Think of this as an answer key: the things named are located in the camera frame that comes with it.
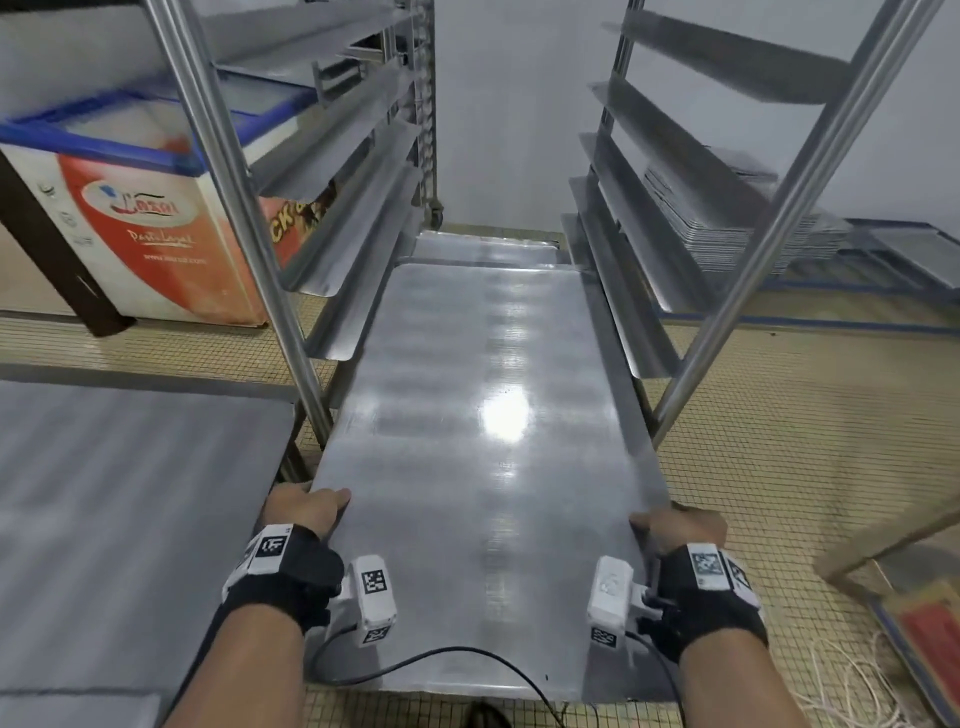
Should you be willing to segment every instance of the forearm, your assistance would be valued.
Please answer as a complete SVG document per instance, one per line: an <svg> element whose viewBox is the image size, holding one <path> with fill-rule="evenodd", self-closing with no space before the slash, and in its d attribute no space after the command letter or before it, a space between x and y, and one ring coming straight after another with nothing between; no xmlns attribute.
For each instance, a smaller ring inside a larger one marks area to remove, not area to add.
<svg viewBox="0 0 960 728"><path fill-rule="evenodd" d="M684 650L680 660L689 728L809 728L763 643L722 629Z"/></svg>
<svg viewBox="0 0 960 728"><path fill-rule="evenodd" d="M224 621L164 728L300 728L302 710L300 627L252 604Z"/></svg>

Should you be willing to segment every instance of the metal rack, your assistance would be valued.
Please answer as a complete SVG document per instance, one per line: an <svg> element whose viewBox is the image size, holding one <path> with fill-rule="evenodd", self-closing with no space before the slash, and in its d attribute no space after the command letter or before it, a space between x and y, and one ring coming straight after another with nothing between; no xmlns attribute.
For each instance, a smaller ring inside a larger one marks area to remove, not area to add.
<svg viewBox="0 0 960 728"><path fill-rule="evenodd" d="M412 25L416 36L417 23L404 9L366 2L311 3L204 19L188 0L144 0L143 6L307 418L324 445L333 421L310 359L355 356L400 232L420 215L411 201L423 179L424 145L413 149L423 139L421 115L412 124L395 114L417 78L411 63L416 51L407 58L397 54L395 28ZM351 44L377 33L382 34L379 66L339 95L324 98L321 63L347 48L346 55L363 57L365 49ZM218 66L269 71L303 61L315 64L324 113L248 165L220 92ZM258 196L313 201L371 135L366 157L281 270ZM329 298L306 336L290 303L289 294L298 292Z"/></svg>
<svg viewBox="0 0 960 728"><path fill-rule="evenodd" d="M847 62L665 17L644 10L644 0L629 0L614 28L619 42L610 80L592 87L604 109L598 132L582 136L590 168L570 181L578 214L564 217L564 230L574 258L599 274L654 446L677 421L942 3L885 0ZM825 105L769 203L626 81L635 43L759 101ZM710 219L754 229L719 295L612 140L614 121ZM704 316L684 357L658 311ZM671 377L656 408L642 384L652 376Z"/></svg>

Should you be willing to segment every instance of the stack of trays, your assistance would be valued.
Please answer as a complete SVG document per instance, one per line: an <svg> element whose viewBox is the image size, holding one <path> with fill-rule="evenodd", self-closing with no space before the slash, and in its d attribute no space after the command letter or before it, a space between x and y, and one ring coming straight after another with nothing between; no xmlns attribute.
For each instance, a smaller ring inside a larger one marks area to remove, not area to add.
<svg viewBox="0 0 960 728"><path fill-rule="evenodd" d="M718 148L711 151L744 182L751 184L768 199L773 196L778 180L774 170L763 166L745 152ZM686 200L681 191L672 188L654 167L647 168L643 185L701 269L714 272L733 270L750 241L753 228L720 228L700 219L696 207ZM796 258L832 257L846 239L849 229L850 226L840 218L814 209L790 235L774 265L773 273L782 273Z"/></svg>

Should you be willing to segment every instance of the metal table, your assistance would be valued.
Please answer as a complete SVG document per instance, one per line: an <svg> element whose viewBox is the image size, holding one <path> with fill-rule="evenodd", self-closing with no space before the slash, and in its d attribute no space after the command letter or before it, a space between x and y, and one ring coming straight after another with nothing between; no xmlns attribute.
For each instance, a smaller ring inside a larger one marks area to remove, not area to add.
<svg viewBox="0 0 960 728"><path fill-rule="evenodd" d="M323 676L465 644L551 699L669 697L652 656L630 666L588 641L597 559L627 559L642 578L627 514L668 501L597 285L570 269L394 269L314 488L352 489L332 545L345 560L384 557L397 625L376 648L334 643ZM533 696L464 653L369 685Z"/></svg>
<svg viewBox="0 0 960 728"><path fill-rule="evenodd" d="M140 725L165 710L275 480L296 398L0 366L0 619L15 625L0 636L0 693L18 695L0 716ZM143 700L53 700L92 692Z"/></svg>

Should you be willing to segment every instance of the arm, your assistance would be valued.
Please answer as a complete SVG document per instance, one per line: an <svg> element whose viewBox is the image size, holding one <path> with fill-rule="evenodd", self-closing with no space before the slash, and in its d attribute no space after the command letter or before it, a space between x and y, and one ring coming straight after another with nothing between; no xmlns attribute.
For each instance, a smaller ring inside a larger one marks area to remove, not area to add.
<svg viewBox="0 0 960 728"><path fill-rule="evenodd" d="M722 547L727 524L718 513L666 508L634 513L663 552L686 544ZM763 642L742 629L721 629L694 641L680 657L688 728L809 728Z"/></svg>
<svg viewBox="0 0 960 728"><path fill-rule="evenodd" d="M263 506L264 524L298 523L321 538L350 499L348 490L307 494L300 485L275 487ZM300 728L303 635L274 607L250 604L231 612L213 639L164 728Z"/></svg>

